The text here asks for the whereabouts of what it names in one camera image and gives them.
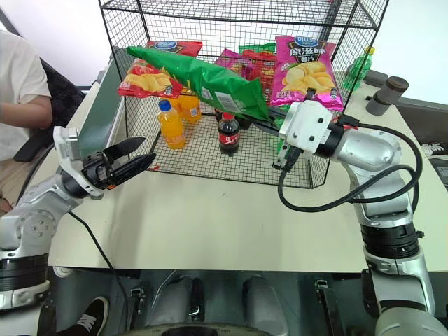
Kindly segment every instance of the wire mesh basket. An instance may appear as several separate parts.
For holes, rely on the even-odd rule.
[[[347,69],[371,46],[389,0],[99,0],[120,77],[133,59],[123,48],[147,41],[201,41],[198,59],[214,63],[224,48],[274,42],[276,36],[304,36],[336,44],[332,70],[345,106],[352,90],[342,86]],[[252,183],[277,184],[272,168],[278,138],[253,125],[241,131],[239,151],[220,153],[214,110],[201,103],[202,119],[185,123],[187,144],[171,150],[156,119],[159,98],[126,97],[127,135],[144,136],[136,154],[155,151],[159,172]],[[325,183],[329,161],[300,158],[284,185],[315,188]]]

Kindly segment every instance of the black cable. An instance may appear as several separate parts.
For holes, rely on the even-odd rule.
[[[369,188],[372,184],[378,182],[378,180],[382,179],[383,177],[389,175],[392,172],[395,172],[397,170],[402,170],[402,169],[407,170],[411,174],[414,173],[414,169],[411,168],[410,166],[408,166],[406,164],[397,164],[397,165],[395,165],[393,167],[389,167],[389,168],[381,171],[380,173],[378,173],[377,175],[372,177],[366,183],[358,186],[356,189],[353,189],[347,195],[342,196],[341,198],[336,199],[333,202],[330,202],[330,203],[327,203],[327,204],[324,204],[324,205],[320,205],[320,206],[296,206],[296,205],[291,204],[290,202],[288,202],[288,200],[286,200],[286,198],[283,195],[283,182],[284,182],[284,179],[286,177],[286,171],[285,170],[283,170],[281,172],[281,174],[280,174],[279,184],[277,185],[277,190],[278,190],[281,202],[283,204],[285,204],[289,209],[296,210],[296,211],[301,211],[301,212],[321,212],[321,211],[325,211],[325,210],[330,210],[330,209],[332,209],[334,207],[337,207],[337,206],[339,206],[339,205],[341,205],[341,204],[343,204],[345,202],[350,202],[356,196],[361,194],[364,190]]]
[[[25,190],[28,188],[29,182],[31,181],[31,179],[33,178],[34,173],[36,172],[36,170],[39,168],[39,166],[41,165],[42,161],[47,157],[47,155],[49,154],[49,152],[55,147],[55,144],[52,143],[51,145],[49,145],[49,147],[47,147],[41,154],[41,156],[39,156],[36,161],[33,164],[33,167],[31,167],[31,169],[28,172],[28,175],[22,185],[22,189],[20,189],[20,194],[19,197],[17,198],[17,203],[19,202],[19,200],[22,198],[23,194],[25,193]]]
[[[357,124],[357,126],[387,132],[387,133],[396,135],[397,137],[400,137],[404,142],[406,142],[409,145],[409,147],[412,149],[412,152],[414,153],[415,160],[416,160],[415,171],[413,170],[413,168],[411,168],[410,166],[408,166],[406,164],[397,164],[396,166],[393,166],[388,169],[385,169],[384,171],[381,171],[380,173],[378,173],[376,176],[371,178],[369,181],[367,181],[363,185],[358,186],[356,189],[352,190],[347,195],[345,195],[331,203],[324,204],[321,206],[296,206],[296,205],[288,202],[283,194],[283,183],[284,183],[284,179],[286,177],[287,171],[289,170],[289,169],[284,169],[282,171],[282,173],[280,174],[279,183],[277,184],[278,194],[279,194],[280,200],[282,201],[283,204],[285,204],[289,209],[296,210],[296,211],[320,212],[320,211],[325,211],[325,210],[329,210],[331,208],[337,207],[345,202],[374,203],[374,202],[383,202],[383,201],[387,201],[387,200],[392,200],[393,198],[396,198],[396,197],[406,193],[411,188],[414,188],[412,209],[415,211],[415,209],[417,208],[417,204],[419,202],[418,181],[419,181],[419,178],[423,171],[423,159],[421,158],[420,151],[417,148],[417,146],[415,145],[415,143],[408,136],[404,135],[403,133],[401,133],[399,131],[395,131],[394,129],[390,129],[388,127],[382,127],[382,126],[370,125],[370,124],[361,124],[361,123]],[[389,175],[392,172],[395,172],[395,171],[398,171],[401,169],[407,170],[411,175],[411,180],[401,189],[399,189],[389,195],[385,195],[385,196],[381,196],[381,197],[373,197],[373,198],[365,198],[365,199],[356,198],[365,189],[369,188],[372,184],[378,182],[378,180],[384,178],[385,176]]]
[[[128,299],[127,299],[127,294],[126,294],[126,290],[125,287],[123,286],[123,283],[121,282],[120,277],[118,276],[118,273],[116,271],[115,268],[113,268],[111,262],[109,261],[109,259],[107,258],[106,254],[104,253],[103,249],[101,248],[101,246],[99,245],[99,242],[97,241],[97,238],[93,235],[92,230],[90,229],[89,225],[80,217],[78,217],[76,214],[74,214],[73,212],[69,211],[69,215],[72,216],[73,218],[75,218],[78,222],[80,222],[81,224],[84,225],[85,229],[87,230],[87,232],[89,232],[90,237],[92,238],[95,246],[97,247],[99,253],[101,254],[101,256],[103,257],[104,261],[106,262],[106,264],[109,266],[109,268],[111,269],[117,283],[118,283],[118,287],[120,287],[121,293],[123,295],[123,298],[125,299],[125,330],[127,329],[127,322],[128,322]]]

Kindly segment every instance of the white t-shirt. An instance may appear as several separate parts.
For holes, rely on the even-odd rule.
[[[21,37],[0,31],[0,102],[26,104],[51,97],[41,59]],[[29,138],[26,128],[0,122],[0,161],[11,159]]]

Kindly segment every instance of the table surface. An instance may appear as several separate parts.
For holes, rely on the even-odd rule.
[[[365,111],[365,96],[354,92],[346,113],[363,123],[399,130],[415,140],[392,106],[381,117]],[[94,86],[72,127],[81,127],[92,106]],[[403,144],[402,162],[414,166]],[[55,172],[51,152],[36,183]],[[332,162],[325,185],[314,190],[285,189],[290,202],[324,204],[349,191],[349,177]],[[428,270],[448,270],[448,193],[430,162],[423,158],[419,206],[414,216]],[[286,208],[277,187],[255,183],[144,172],[101,200],[86,199],[73,212],[87,221],[112,264],[127,269],[260,270],[359,272],[365,268],[360,225],[351,204],[321,213]],[[106,267],[85,228],[64,216],[53,239],[49,263],[66,267]]]

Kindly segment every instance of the person's arm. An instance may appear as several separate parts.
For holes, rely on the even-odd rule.
[[[23,128],[48,128],[53,120],[49,97],[37,96],[26,104],[1,103],[0,123]]]

